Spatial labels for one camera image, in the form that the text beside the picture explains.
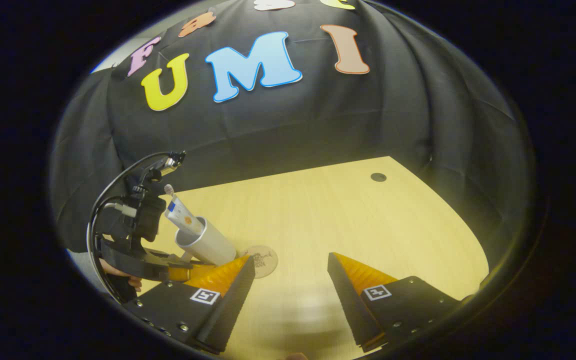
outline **blue letter m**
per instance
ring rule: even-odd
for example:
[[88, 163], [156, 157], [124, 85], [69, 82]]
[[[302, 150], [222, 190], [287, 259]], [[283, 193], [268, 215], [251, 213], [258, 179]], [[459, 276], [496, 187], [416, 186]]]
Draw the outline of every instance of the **blue letter m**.
[[217, 86], [213, 100], [221, 103], [240, 93], [240, 89], [231, 83], [229, 75], [232, 75], [247, 91], [251, 91], [255, 87], [260, 65], [263, 67], [262, 86], [276, 87], [301, 80], [301, 71], [293, 67], [286, 51], [284, 41], [287, 37], [288, 32], [285, 31], [269, 32], [259, 36], [254, 41], [248, 57], [231, 47], [220, 48], [206, 56], [206, 63], [212, 64]]

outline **yellow letter u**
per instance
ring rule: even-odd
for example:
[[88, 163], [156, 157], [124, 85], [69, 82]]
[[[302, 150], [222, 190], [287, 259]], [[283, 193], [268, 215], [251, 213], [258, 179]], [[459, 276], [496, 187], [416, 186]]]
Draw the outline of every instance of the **yellow letter u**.
[[141, 80], [141, 86], [146, 91], [146, 102], [151, 109], [156, 112], [166, 110], [177, 104], [186, 95], [186, 90], [188, 89], [186, 59], [188, 57], [189, 54], [181, 54], [170, 60], [166, 65], [167, 68], [172, 69], [172, 79], [174, 81], [174, 88], [166, 95], [162, 94], [162, 88], [160, 87], [162, 69], [154, 70]]

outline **coaster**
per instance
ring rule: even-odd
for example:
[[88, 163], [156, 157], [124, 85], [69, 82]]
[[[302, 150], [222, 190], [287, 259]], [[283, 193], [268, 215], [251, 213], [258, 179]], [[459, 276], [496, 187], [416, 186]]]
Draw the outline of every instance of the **coaster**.
[[269, 276], [277, 268], [277, 253], [268, 246], [250, 246], [240, 256], [250, 255], [254, 261], [254, 278]]

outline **foam letter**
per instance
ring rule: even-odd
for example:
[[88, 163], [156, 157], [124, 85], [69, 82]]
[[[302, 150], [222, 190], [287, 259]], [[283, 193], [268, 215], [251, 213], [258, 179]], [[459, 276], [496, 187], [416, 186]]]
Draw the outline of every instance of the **foam letter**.
[[183, 38], [186, 35], [194, 32], [194, 30], [197, 30], [199, 28], [203, 28], [206, 25], [212, 23], [215, 19], [217, 19], [217, 16], [213, 16], [212, 11], [202, 13], [201, 15], [195, 17], [194, 19], [190, 20], [189, 22], [186, 22], [185, 25], [183, 25], [181, 27], [181, 32], [179, 32], [179, 37]]
[[141, 86], [146, 91], [146, 102], [151, 109], [156, 112], [166, 110], [177, 104], [186, 95], [186, 90], [188, 89], [186, 59], [189, 56], [189, 54], [181, 54], [170, 60], [166, 65], [167, 68], [172, 69], [174, 81], [174, 88], [167, 95], [162, 94], [162, 88], [160, 87], [162, 69], [154, 70], [141, 80]]
[[138, 48], [137, 51], [130, 55], [132, 58], [132, 63], [130, 63], [130, 71], [128, 71], [128, 76], [132, 75], [135, 73], [135, 71], [141, 69], [141, 67], [146, 64], [146, 60], [144, 60], [144, 58], [147, 58], [153, 52], [153, 45], [157, 44], [161, 39], [161, 36], [157, 36], [156, 38], [151, 39], [151, 41], [148, 41], [146, 45]]
[[266, 10], [287, 9], [295, 6], [294, 1], [290, 0], [254, 0], [255, 10], [260, 12]]
[[247, 91], [251, 91], [255, 87], [259, 66], [263, 67], [260, 82], [264, 87], [276, 87], [301, 80], [301, 71], [293, 67], [286, 51], [287, 37], [288, 32], [285, 31], [269, 32], [259, 36], [254, 41], [248, 57], [244, 57], [231, 47], [220, 48], [206, 56], [206, 63], [212, 64], [217, 86], [217, 92], [212, 99], [216, 103], [221, 103], [240, 93], [240, 89], [231, 83], [229, 75], [232, 75]]
[[355, 35], [357, 32], [340, 25], [322, 25], [321, 29], [327, 32], [336, 48], [336, 55], [339, 60], [334, 64], [334, 68], [339, 73], [344, 74], [367, 74], [370, 71], [368, 64], [362, 60], [359, 53]]
[[339, 9], [346, 9], [346, 10], [354, 10], [355, 7], [349, 4], [342, 4], [341, 2], [347, 2], [348, 0], [319, 0], [320, 2], [322, 2], [323, 4], [329, 6], [329, 7], [334, 7], [334, 8], [339, 8]]

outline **wooden table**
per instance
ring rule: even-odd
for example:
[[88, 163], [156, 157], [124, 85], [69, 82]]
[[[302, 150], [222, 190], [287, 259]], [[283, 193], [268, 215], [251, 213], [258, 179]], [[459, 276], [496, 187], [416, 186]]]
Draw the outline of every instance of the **wooden table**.
[[[387, 179], [377, 182], [371, 174]], [[391, 157], [334, 164], [177, 194], [238, 251], [265, 245], [278, 256], [254, 280], [224, 359], [355, 359], [356, 346], [327, 272], [328, 254], [348, 256], [397, 279], [418, 276], [457, 300], [489, 273], [472, 231], [430, 187]], [[166, 202], [170, 196], [161, 197]], [[162, 216], [147, 248], [182, 255]], [[144, 294], [157, 282], [144, 280]]]

